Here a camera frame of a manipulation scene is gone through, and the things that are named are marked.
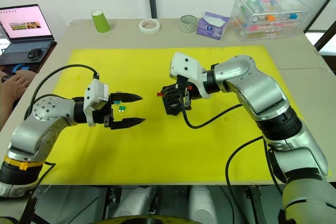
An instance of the plastic storage box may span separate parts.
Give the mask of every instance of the plastic storage box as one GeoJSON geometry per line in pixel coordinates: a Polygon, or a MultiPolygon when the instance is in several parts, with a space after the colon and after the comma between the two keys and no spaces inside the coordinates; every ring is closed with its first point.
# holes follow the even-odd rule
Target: plastic storage box
{"type": "Polygon", "coordinates": [[[241,39],[291,36],[310,9],[299,0],[235,0],[231,18],[241,39]]]}

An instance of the laptop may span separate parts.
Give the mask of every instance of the laptop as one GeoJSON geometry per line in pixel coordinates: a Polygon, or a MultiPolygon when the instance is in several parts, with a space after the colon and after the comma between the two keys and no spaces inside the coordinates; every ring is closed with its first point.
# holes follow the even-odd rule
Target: laptop
{"type": "Polygon", "coordinates": [[[0,65],[41,62],[54,42],[37,4],[0,8],[0,25],[10,41],[0,55],[0,65]],[[32,49],[40,49],[34,60],[28,58],[32,49]]]}

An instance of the gray floor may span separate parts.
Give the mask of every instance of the gray floor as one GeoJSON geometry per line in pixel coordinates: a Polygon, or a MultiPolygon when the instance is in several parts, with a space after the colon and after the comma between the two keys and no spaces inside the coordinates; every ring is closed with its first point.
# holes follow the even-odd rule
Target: gray floor
{"type": "MultiPolygon", "coordinates": [[[[216,207],[220,224],[232,223],[230,204],[219,186],[208,186],[216,207]]],[[[98,188],[84,186],[43,186],[35,213],[51,224],[67,224],[78,212],[97,198],[98,188]]],[[[121,200],[132,191],[126,187],[122,191],[121,200]]],[[[234,191],[242,205],[250,223],[254,222],[250,200],[247,199],[244,186],[235,186],[234,191]]],[[[187,186],[163,186],[160,214],[177,217],[187,217],[187,186]]],[[[267,223],[278,223],[277,215],[281,207],[281,198],[274,186],[261,188],[261,198],[267,223]]],[[[96,203],[92,203],[71,224],[86,224],[94,221],[96,203]]],[[[243,223],[235,208],[235,223],[243,223]]]]}

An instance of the purple tissue box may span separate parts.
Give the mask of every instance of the purple tissue box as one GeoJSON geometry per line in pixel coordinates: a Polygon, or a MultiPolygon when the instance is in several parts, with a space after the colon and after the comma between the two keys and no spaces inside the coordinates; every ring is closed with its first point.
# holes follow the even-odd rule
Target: purple tissue box
{"type": "Polygon", "coordinates": [[[198,21],[197,34],[211,37],[214,39],[221,39],[230,18],[209,12],[205,12],[205,17],[220,18],[224,21],[224,23],[222,24],[222,26],[215,26],[213,24],[208,23],[204,18],[201,18],[198,21]]]}

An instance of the computer mouse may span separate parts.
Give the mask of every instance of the computer mouse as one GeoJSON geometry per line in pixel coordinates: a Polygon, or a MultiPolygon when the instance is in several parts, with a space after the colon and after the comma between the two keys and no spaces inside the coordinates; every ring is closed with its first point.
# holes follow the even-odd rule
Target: computer mouse
{"type": "Polygon", "coordinates": [[[42,50],[40,48],[35,48],[29,51],[28,53],[28,59],[29,60],[36,60],[38,57],[40,57],[42,54],[42,50]]]}

